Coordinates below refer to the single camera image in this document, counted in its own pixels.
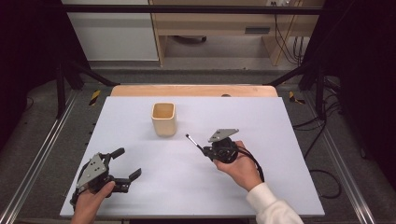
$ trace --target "hazard tape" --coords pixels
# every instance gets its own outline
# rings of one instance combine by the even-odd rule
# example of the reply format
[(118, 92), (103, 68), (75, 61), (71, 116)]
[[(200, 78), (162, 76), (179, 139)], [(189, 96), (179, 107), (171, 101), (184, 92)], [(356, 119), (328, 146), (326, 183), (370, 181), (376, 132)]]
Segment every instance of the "hazard tape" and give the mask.
[(289, 91), (289, 101), (300, 105), (305, 105), (305, 100), (297, 100), (294, 97), (294, 93), (292, 91)]
[(99, 97), (99, 94), (100, 94), (100, 91), (95, 91), (95, 92), (93, 93), (92, 98), (91, 98), (91, 100), (90, 100), (90, 105), (95, 105), (96, 100), (97, 100), (98, 97)]

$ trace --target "beige cup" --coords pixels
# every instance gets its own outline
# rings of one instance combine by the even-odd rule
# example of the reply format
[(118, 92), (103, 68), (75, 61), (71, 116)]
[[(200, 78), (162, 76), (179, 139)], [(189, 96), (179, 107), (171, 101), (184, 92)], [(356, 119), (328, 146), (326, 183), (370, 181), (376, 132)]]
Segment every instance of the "beige cup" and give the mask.
[(152, 107), (152, 124), (160, 137), (169, 137), (176, 133), (176, 108), (172, 103), (156, 103)]

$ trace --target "white tabletop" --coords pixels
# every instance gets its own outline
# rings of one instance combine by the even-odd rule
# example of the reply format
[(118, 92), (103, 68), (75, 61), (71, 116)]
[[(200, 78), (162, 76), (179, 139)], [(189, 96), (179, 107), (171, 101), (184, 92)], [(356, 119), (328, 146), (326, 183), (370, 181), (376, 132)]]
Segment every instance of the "white tabletop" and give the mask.
[[(172, 102), (177, 133), (156, 135), (151, 122), (154, 103)], [(242, 140), (262, 166), (273, 193), (301, 216), (323, 216), (312, 178), (305, 165), (289, 116), (278, 97), (107, 97), (80, 168), (95, 153), (119, 147), (125, 153), (109, 164), (110, 174), (127, 178), (138, 168), (142, 175), (128, 193), (113, 193), (98, 211), (103, 217), (253, 217), (246, 191), (218, 171), (188, 139), (210, 146), (216, 129), (239, 129)], [(69, 201), (61, 216), (73, 216)]]

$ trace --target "cabinet door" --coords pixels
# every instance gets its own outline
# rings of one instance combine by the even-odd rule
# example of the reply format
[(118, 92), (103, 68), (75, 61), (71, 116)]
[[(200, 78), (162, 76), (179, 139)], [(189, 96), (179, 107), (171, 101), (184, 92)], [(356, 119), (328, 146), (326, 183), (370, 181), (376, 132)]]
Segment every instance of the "cabinet door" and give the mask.
[[(147, 0), (63, 0), (64, 4), (147, 5)], [(158, 61), (150, 14), (68, 13), (89, 61)]]

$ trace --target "person's right hand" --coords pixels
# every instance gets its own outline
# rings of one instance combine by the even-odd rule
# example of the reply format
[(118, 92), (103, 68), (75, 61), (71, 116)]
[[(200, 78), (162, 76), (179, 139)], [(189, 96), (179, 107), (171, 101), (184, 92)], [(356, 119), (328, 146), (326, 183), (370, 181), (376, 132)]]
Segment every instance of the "person's right hand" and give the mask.
[[(242, 141), (235, 141), (240, 150), (244, 150), (244, 143)], [(242, 153), (238, 153), (238, 157), (233, 163), (223, 163), (221, 161), (213, 160), (218, 167), (218, 170), (230, 175), (240, 187), (250, 191), (254, 187), (262, 183), (260, 175), (257, 171), (254, 161)]]

